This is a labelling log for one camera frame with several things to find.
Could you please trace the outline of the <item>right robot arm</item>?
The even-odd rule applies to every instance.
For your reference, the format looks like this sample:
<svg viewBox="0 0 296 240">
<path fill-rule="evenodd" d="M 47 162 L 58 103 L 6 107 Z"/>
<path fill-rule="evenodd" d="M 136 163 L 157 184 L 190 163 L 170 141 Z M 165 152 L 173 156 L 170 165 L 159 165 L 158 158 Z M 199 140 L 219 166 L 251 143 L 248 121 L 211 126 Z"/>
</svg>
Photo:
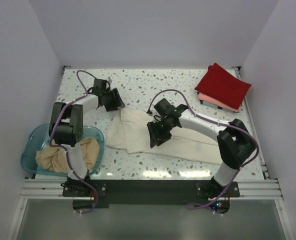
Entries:
<svg viewBox="0 0 296 240">
<path fill-rule="evenodd" d="M 155 113 L 148 114 L 156 119 L 147 123 L 150 147 L 160 146 L 172 137 L 174 128 L 192 130 L 203 134 L 218 144 L 222 160 L 218 171 L 211 178 L 211 192 L 218 197 L 223 196 L 239 170 L 246 164 L 254 152 L 258 151 L 258 143 L 239 119 L 220 122 L 214 118 L 194 112 L 188 104 L 177 107 L 163 98 L 154 106 Z"/>
</svg>

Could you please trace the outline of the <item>cream white t-shirt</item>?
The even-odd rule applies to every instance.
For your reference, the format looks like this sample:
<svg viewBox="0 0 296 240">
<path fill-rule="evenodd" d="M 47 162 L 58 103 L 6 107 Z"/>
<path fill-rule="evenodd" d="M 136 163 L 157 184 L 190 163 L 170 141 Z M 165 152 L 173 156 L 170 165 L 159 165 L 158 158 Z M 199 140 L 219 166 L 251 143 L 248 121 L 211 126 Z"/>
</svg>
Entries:
<svg viewBox="0 0 296 240">
<path fill-rule="evenodd" d="M 222 163 L 217 142 L 191 129 L 175 127 L 151 140 L 147 124 L 153 118 L 144 111 L 122 108 L 113 113 L 106 145 L 128 154 L 149 153 L 183 160 L 219 165 Z"/>
</svg>

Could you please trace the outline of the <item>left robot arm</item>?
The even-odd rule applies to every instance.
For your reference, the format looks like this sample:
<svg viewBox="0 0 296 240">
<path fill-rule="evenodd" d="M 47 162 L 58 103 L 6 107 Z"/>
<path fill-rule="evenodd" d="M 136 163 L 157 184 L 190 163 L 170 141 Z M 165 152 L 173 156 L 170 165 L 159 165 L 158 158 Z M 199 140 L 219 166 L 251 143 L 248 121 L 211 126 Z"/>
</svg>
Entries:
<svg viewBox="0 0 296 240">
<path fill-rule="evenodd" d="M 84 114 L 104 107 L 107 112 L 125 107 L 117 88 L 111 88 L 110 82 L 95 79 L 93 87 L 82 96 L 65 103 L 55 102 L 49 123 L 49 145 L 63 151 L 68 166 L 68 177 L 77 180 L 74 191 L 80 196 L 87 196 L 92 184 L 85 180 L 89 171 L 84 163 L 81 139 L 84 135 Z"/>
</svg>

